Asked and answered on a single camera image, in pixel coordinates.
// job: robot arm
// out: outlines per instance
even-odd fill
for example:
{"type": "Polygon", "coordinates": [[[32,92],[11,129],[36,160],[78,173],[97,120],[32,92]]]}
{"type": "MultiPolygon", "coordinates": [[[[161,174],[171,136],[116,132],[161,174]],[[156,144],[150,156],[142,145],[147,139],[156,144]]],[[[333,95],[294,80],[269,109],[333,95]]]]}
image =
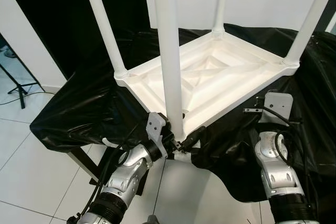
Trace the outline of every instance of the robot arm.
{"type": "Polygon", "coordinates": [[[163,115],[150,113],[146,131],[150,141],[139,144],[129,151],[126,160],[113,172],[105,188],[77,224],[119,224],[121,222],[137,192],[142,176],[153,166],[153,162],[160,157],[167,158],[167,150],[172,150],[162,143],[163,135],[171,134],[167,118],[163,115]]]}
{"type": "MultiPolygon", "coordinates": [[[[287,159],[288,152],[282,143],[284,136],[280,134],[279,129],[287,128],[288,125],[279,116],[274,115],[274,112],[288,119],[292,101],[293,98],[289,94],[269,92],[265,96],[264,109],[244,111],[261,113],[258,122],[261,125],[259,141],[255,146],[255,153],[261,166],[261,180],[275,222],[318,224],[296,172],[283,160],[287,159]]],[[[169,146],[164,146],[162,138],[171,132],[167,118],[161,114],[150,113],[146,131],[150,141],[130,150],[126,159],[126,154],[120,157],[120,160],[125,161],[113,172],[106,187],[78,224],[119,224],[137,192],[140,179],[152,167],[153,162],[160,157],[167,158],[173,148],[182,150],[185,147],[184,143],[175,142],[173,139],[169,141],[169,146]]]]}
{"type": "Polygon", "coordinates": [[[276,223],[317,224],[294,169],[281,158],[287,159],[284,136],[275,128],[287,128],[286,122],[269,111],[288,119],[293,98],[290,94],[269,92],[264,108],[245,109],[244,112],[261,112],[258,124],[259,141],[255,146],[257,161],[261,166],[261,180],[276,223]]]}

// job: floor tile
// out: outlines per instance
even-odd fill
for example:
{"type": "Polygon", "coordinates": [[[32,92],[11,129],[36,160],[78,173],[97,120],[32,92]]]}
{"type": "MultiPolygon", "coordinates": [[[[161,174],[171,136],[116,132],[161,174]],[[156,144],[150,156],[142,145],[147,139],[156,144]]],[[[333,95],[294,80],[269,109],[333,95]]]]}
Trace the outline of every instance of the floor tile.
{"type": "Polygon", "coordinates": [[[260,202],[260,210],[261,210],[261,219],[262,224],[274,224],[274,217],[271,212],[271,206],[269,205],[269,201],[261,201],[260,202]]]}
{"type": "Polygon", "coordinates": [[[161,224],[261,223],[259,203],[236,201],[216,175],[170,160],[166,161],[154,214],[161,224]]]}
{"type": "Polygon", "coordinates": [[[92,161],[98,165],[101,157],[104,155],[106,150],[106,145],[102,144],[92,144],[90,151],[88,152],[88,156],[92,159],[92,161]]]}
{"type": "Polygon", "coordinates": [[[50,216],[38,214],[3,202],[0,202],[0,216],[1,223],[3,224],[49,224],[51,221],[50,216]]]}
{"type": "MultiPolygon", "coordinates": [[[[105,149],[104,145],[93,144],[88,156],[98,165],[105,149]]],[[[91,177],[80,168],[60,203],[55,217],[67,220],[82,211],[95,188],[89,184],[90,179],[91,177]]]]}
{"type": "MultiPolygon", "coordinates": [[[[0,105],[0,118],[31,123],[52,97],[52,94],[41,93],[24,97],[26,105],[24,109],[21,109],[19,100],[6,105],[0,105]]],[[[17,93],[9,94],[1,103],[17,98],[17,93]]]]}
{"type": "Polygon", "coordinates": [[[30,134],[0,171],[0,200],[53,216],[77,170],[30,134]]]}
{"type": "Polygon", "coordinates": [[[67,222],[65,220],[60,220],[60,219],[57,219],[57,218],[53,218],[51,220],[51,223],[50,224],[66,224],[67,222]]]}
{"type": "MultiPolygon", "coordinates": [[[[93,145],[88,155],[94,162],[102,156],[103,146],[93,145]]],[[[124,215],[122,224],[143,223],[148,215],[153,214],[156,196],[159,189],[164,160],[158,160],[149,171],[142,196],[135,196],[129,209],[124,215]]],[[[68,219],[77,212],[82,211],[94,187],[89,185],[90,176],[82,169],[79,170],[72,181],[69,190],[62,200],[55,217],[68,219]]]]}
{"type": "Polygon", "coordinates": [[[81,148],[83,149],[83,151],[85,151],[86,153],[89,152],[90,148],[91,148],[92,144],[87,144],[84,146],[81,146],[81,148]]]}
{"type": "Polygon", "coordinates": [[[0,119],[0,170],[29,133],[28,123],[0,119]]]}

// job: metal bracket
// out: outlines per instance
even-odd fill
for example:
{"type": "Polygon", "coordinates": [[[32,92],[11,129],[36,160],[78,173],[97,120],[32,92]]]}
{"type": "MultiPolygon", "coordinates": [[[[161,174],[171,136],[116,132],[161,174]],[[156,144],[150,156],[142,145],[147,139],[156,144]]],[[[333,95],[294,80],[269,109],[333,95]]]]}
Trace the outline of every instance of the metal bracket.
{"type": "Polygon", "coordinates": [[[246,114],[260,114],[262,113],[263,109],[244,109],[243,113],[246,114]]]}
{"type": "Polygon", "coordinates": [[[158,113],[151,112],[149,113],[146,131],[148,133],[148,137],[152,140],[157,147],[159,148],[162,156],[164,158],[168,158],[167,151],[162,144],[162,135],[161,130],[166,126],[166,120],[163,119],[158,113]]]}
{"type": "MultiPolygon", "coordinates": [[[[264,107],[270,108],[284,118],[289,119],[292,104],[293,97],[290,94],[268,92],[265,95],[264,107]]],[[[287,126],[283,120],[265,110],[261,114],[259,123],[277,123],[287,126]]]]}

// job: black cable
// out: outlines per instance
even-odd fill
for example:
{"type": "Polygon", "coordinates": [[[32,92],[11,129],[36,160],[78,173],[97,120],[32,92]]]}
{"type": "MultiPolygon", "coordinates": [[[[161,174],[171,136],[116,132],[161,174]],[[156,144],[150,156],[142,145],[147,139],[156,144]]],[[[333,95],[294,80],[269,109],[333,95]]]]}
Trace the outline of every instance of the black cable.
{"type": "Polygon", "coordinates": [[[280,132],[278,132],[278,133],[275,135],[275,139],[274,139],[275,148],[277,149],[277,152],[278,152],[279,156],[281,157],[281,159],[282,159],[288,166],[291,166],[290,163],[288,162],[288,160],[283,156],[283,154],[282,154],[281,151],[280,151],[280,147],[279,147],[279,143],[278,143],[278,138],[279,138],[280,135],[283,135],[283,137],[285,137],[283,131],[280,131],[280,132]]]}
{"type": "MultiPolygon", "coordinates": [[[[106,174],[107,174],[107,171],[108,171],[108,167],[110,166],[110,163],[111,163],[112,159],[113,159],[113,158],[115,157],[115,155],[118,153],[118,150],[119,150],[119,149],[120,149],[120,148],[127,142],[127,140],[130,138],[130,136],[131,136],[132,133],[137,129],[138,126],[139,126],[139,123],[137,123],[137,124],[135,125],[135,127],[129,132],[129,134],[125,137],[125,139],[122,141],[122,143],[119,144],[119,145],[113,150],[111,156],[109,157],[108,161],[106,162],[106,164],[105,164],[105,166],[104,166],[104,169],[103,169],[102,173],[101,173],[100,176],[99,176],[99,179],[98,179],[98,181],[97,181],[96,187],[95,187],[95,189],[93,190],[93,192],[92,192],[92,194],[91,194],[91,196],[90,196],[90,198],[89,198],[87,204],[85,205],[83,211],[82,211],[80,214],[77,214],[78,217],[76,218],[76,222],[77,222],[77,221],[83,216],[83,214],[85,214],[85,212],[88,210],[88,208],[90,207],[90,204],[92,203],[93,198],[96,196],[96,198],[95,198],[95,200],[96,200],[96,199],[99,197],[99,195],[100,195],[100,193],[101,193],[101,191],[102,191],[102,187],[103,187],[103,185],[104,185],[104,181],[105,181],[105,179],[106,179],[106,174]]],[[[125,157],[123,158],[123,160],[122,160],[120,163],[118,163],[118,166],[119,166],[119,165],[122,165],[122,164],[126,161],[128,155],[129,155],[129,152],[130,152],[130,149],[129,149],[129,147],[128,147],[128,149],[127,149],[127,151],[126,151],[126,154],[125,154],[125,157]]]]}
{"type": "MultiPolygon", "coordinates": [[[[300,142],[301,142],[301,146],[302,146],[302,155],[301,155],[301,158],[302,158],[302,162],[303,162],[303,170],[305,172],[305,184],[306,184],[306,194],[307,194],[307,201],[309,202],[310,204],[310,191],[309,191],[309,183],[313,189],[313,193],[314,193],[314,199],[315,199],[315,205],[316,205],[316,217],[318,219],[318,216],[319,216],[319,203],[318,203],[318,194],[317,194],[317,190],[315,188],[315,185],[313,184],[313,181],[311,179],[311,176],[310,176],[310,173],[308,171],[308,165],[307,165],[307,153],[306,153],[306,145],[304,144],[304,141],[299,133],[299,131],[294,127],[294,125],[286,118],[284,118],[282,115],[280,115],[279,113],[267,108],[267,107],[263,107],[264,110],[268,111],[269,113],[275,115],[276,117],[278,117],[279,119],[281,119],[282,121],[284,121],[285,123],[287,123],[295,132],[295,134],[298,136],[300,142]]],[[[277,138],[279,137],[280,134],[277,134],[276,136],[276,139],[275,139],[275,146],[277,148],[277,151],[278,151],[278,148],[279,146],[277,146],[277,138]]],[[[283,161],[287,163],[287,160],[284,158],[283,155],[280,155],[280,157],[283,159],[283,161]]]]}
{"type": "MultiPolygon", "coordinates": [[[[27,97],[27,96],[32,95],[32,94],[54,94],[54,93],[50,93],[50,92],[35,92],[35,93],[26,94],[26,95],[24,95],[23,97],[27,97]]],[[[0,103],[0,105],[9,104],[9,103],[11,103],[11,102],[15,102],[15,101],[17,101],[17,100],[20,100],[20,98],[15,99],[15,100],[11,100],[11,101],[9,101],[9,102],[0,103]]]]}

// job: black plastic sheet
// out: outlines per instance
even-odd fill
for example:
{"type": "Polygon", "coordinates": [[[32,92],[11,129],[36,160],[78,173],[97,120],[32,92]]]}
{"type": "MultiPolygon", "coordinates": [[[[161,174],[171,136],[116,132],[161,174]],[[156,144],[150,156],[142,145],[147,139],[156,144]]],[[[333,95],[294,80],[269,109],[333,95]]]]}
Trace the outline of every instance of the black plastic sheet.
{"type": "MultiPolygon", "coordinates": [[[[278,28],[242,28],[225,25],[228,33],[284,57],[296,31],[278,28]]],[[[180,44],[209,31],[180,29],[180,44]]],[[[159,52],[156,30],[134,33],[114,31],[126,68],[146,62],[159,52]]],[[[335,209],[336,134],[336,36],[314,33],[302,57],[300,68],[290,77],[281,77],[267,88],[207,127],[200,149],[192,149],[192,163],[216,174],[233,197],[240,201],[266,199],[260,180],[260,167],[254,156],[258,140],[257,116],[244,115],[256,96],[268,90],[290,93],[291,116],[302,118],[298,130],[308,146],[308,166],[317,185],[323,218],[335,209]]],[[[31,131],[50,150],[69,152],[107,137],[120,143],[140,122],[132,135],[132,146],[146,139],[145,110],[126,89],[116,85],[107,52],[102,46],[70,78],[30,125],[31,131]]],[[[302,161],[294,153],[294,167],[302,177],[302,161]]]]}

